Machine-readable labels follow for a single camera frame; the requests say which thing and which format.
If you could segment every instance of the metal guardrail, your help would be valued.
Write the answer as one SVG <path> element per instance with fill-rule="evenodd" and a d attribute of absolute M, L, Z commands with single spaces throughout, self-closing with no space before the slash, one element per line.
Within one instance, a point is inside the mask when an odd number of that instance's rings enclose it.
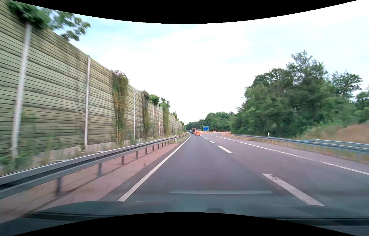
<path fill-rule="evenodd" d="M 369 144 L 363 144 L 363 143 L 342 142 L 342 141 L 322 140 L 322 139 L 309 139 L 309 140 L 303 140 L 303 141 L 353 146 L 357 148 L 369 148 Z"/>
<path fill-rule="evenodd" d="M 280 140 L 280 141 L 284 141 L 284 142 L 292 142 L 292 143 L 298 143 L 298 144 L 306 144 L 306 145 L 312 145 L 312 146 L 319 146 L 319 147 L 345 150 L 345 151 L 350 151 L 350 152 L 355 152 L 355 153 L 369 154 L 369 148 L 363 148 L 363 147 L 352 147 L 352 146 L 344 146 L 344 145 L 339 145 L 339 144 L 317 143 L 317 142 L 311 142 L 311 141 L 273 138 L 273 137 L 262 137 L 262 136 L 251 136 L 251 135 L 242 135 L 242 134 L 235 134 L 234 136 L 253 137 L 253 138 L 258 138 L 258 139 Z"/>
<path fill-rule="evenodd" d="M 74 172 L 92 167 L 94 165 L 98 165 L 97 174 L 101 175 L 103 162 L 121 157 L 121 164 L 123 165 L 124 156 L 127 154 L 136 152 L 136 158 L 138 158 L 139 150 L 145 148 L 145 153 L 147 153 L 147 148 L 152 147 L 154 151 L 155 145 L 157 145 L 159 148 L 160 144 L 161 146 L 163 146 L 164 143 L 167 144 L 167 142 L 172 142 L 174 139 L 183 136 L 187 136 L 187 134 L 135 144 L 128 147 L 121 147 L 78 158 L 60 160 L 53 164 L 43 165 L 7 175 L 2 175 L 0 176 L 0 200 L 56 179 L 56 194 L 59 195 L 60 189 L 62 187 L 62 177 L 65 175 L 72 174 Z"/>

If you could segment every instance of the solid white line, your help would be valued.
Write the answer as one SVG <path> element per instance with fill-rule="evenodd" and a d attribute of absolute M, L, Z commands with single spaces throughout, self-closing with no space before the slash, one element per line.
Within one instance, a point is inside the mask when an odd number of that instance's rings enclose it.
<path fill-rule="evenodd" d="M 129 191 L 127 191 L 117 201 L 125 201 L 132 193 L 135 192 L 137 188 L 139 188 L 139 186 L 141 186 L 145 182 L 145 180 L 147 180 L 158 168 L 160 168 L 160 166 L 164 164 L 166 160 L 168 160 L 177 150 L 179 150 L 179 148 L 181 148 L 183 144 L 185 144 L 190 139 L 191 136 L 189 136 L 189 138 L 187 138 L 186 141 L 184 141 L 178 148 L 176 148 L 176 150 L 174 150 L 170 155 L 168 155 L 164 160 L 162 160 L 156 167 L 154 167 L 154 169 L 152 169 L 148 174 L 146 174 L 144 178 L 138 181 L 138 183 L 136 183 Z"/>
<path fill-rule="evenodd" d="M 228 151 L 227 149 L 225 149 L 225 148 L 223 148 L 221 146 L 218 146 L 218 147 L 221 148 L 222 150 L 226 151 L 227 153 L 232 153 L 232 152 Z"/>
<path fill-rule="evenodd" d="M 354 171 L 354 172 L 361 173 L 361 174 L 364 174 L 364 175 L 369 175 L 368 172 L 363 172 L 363 171 L 360 171 L 360 170 L 350 169 L 350 168 L 343 167 L 343 166 L 340 166 L 340 165 L 335 165 L 335 164 L 327 163 L 327 162 L 324 162 L 324 161 L 321 161 L 321 163 L 324 163 L 324 164 L 327 164 L 327 165 L 332 165 L 332 166 L 335 166 L 335 167 L 339 167 L 339 168 L 342 168 L 342 169 L 345 169 L 345 170 Z"/>
<path fill-rule="evenodd" d="M 273 150 L 273 149 L 269 149 L 269 148 L 265 148 L 265 147 L 260 147 L 260 146 L 256 146 L 256 145 L 253 145 L 253 144 L 248 144 L 248 143 L 244 143 L 244 142 L 240 142 L 240 141 L 236 141 L 236 140 L 232 140 L 232 139 L 227 139 L 227 140 L 231 140 L 231 141 L 234 141 L 234 142 L 239 142 L 239 143 L 242 143 L 242 144 L 255 146 L 257 148 L 267 149 L 267 150 L 278 152 L 278 153 L 284 153 L 284 154 L 291 155 L 291 156 L 294 156 L 294 157 L 307 159 L 307 160 L 310 160 L 310 161 L 321 162 L 321 163 L 324 163 L 324 164 L 327 164 L 327 165 L 332 165 L 332 166 L 335 166 L 335 167 L 339 167 L 339 168 L 342 168 L 342 169 L 345 169 L 345 170 L 350 170 L 350 171 L 353 171 L 353 172 L 361 173 L 361 174 L 364 174 L 364 175 L 369 175 L 369 173 L 367 173 L 367 172 L 363 172 L 363 171 L 355 170 L 355 169 L 350 169 L 350 168 L 343 167 L 343 166 L 340 166 L 340 165 L 335 165 L 335 164 L 331 164 L 331 163 L 327 163 L 327 162 L 323 162 L 323 161 L 317 161 L 317 160 L 313 160 L 313 159 L 310 159 L 310 158 L 305 158 L 305 157 L 302 157 L 302 156 L 298 156 L 298 155 L 295 155 L 295 154 L 285 153 L 285 152 L 281 152 L 281 151 L 277 151 L 277 150 Z"/>
<path fill-rule="evenodd" d="M 171 194 L 271 194 L 271 191 L 171 190 Z"/>
<path fill-rule="evenodd" d="M 294 186 L 288 184 L 287 182 L 281 180 L 280 178 L 278 178 L 276 176 L 273 176 L 272 174 L 262 174 L 262 175 L 264 175 L 266 178 L 272 180 L 277 185 L 281 186 L 282 188 L 284 188 L 285 190 L 290 192 L 292 195 L 299 198 L 301 201 L 307 203 L 308 205 L 324 206 L 322 203 L 318 202 L 317 200 L 315 200 L 314 198 L 308 196 L 307 194 L 301 192 L 300 190 L 298 190 Z"/>

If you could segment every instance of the climbing vine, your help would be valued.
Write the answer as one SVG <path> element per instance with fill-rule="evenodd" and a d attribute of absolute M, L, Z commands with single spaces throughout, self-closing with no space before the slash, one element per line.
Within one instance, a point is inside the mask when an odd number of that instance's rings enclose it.
<path fill-rule="evenodd" d="M 129 79 L 120 71 L 112 71 L 112 80 L 113 106 L 116 117 L 115 139 L 117 143 L 122 143 L 126 133 L 125 109 Z"/>
<path fill-rule="evenodd" d="M 164 135 L 169 135 L 170 134 L 170 101 L 161 98 L 161 103 L 159 104 L 160 107 L 162 107 L 163 109 L 163 125 L 164 125 Z"/>
<path fill-rule="evenodd" d="M 160 98 L 158 96 L 151 94 L 149 97 L 152 104 L 158 105 L 160 103 Z"/>
<path fill-rule="evenodd" d="M 148 117 L 148 102 L 150 101 L 150 95 L 144 90 L 142 91 L 142 120 L 143 120 L 143 136 L 148 138 L 148 132 L 151 128 L 150 118 Z"/>

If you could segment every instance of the sky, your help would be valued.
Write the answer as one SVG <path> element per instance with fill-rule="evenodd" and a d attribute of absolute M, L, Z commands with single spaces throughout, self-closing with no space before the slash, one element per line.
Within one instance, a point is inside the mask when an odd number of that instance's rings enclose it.
<path fill-rule="evenodd" d="M 237 112 L 256 75 L 307 51 L 329 73 L 369 83 L 369 0 L 252 21 L 152 24 L 82 16 L 91 24 L 71 43 L 136 89 L 170 101 L 187 124 L 210 112 Z"/>

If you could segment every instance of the asphalt road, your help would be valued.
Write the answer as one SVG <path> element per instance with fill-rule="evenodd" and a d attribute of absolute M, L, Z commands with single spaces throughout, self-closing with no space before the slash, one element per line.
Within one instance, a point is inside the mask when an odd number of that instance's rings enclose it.
<path fill-rule="evenodd" d="M 191 136 L 103 200 L 189 197 L 326 206 L 369 215 L 369 165 L 220 134 Z"/>

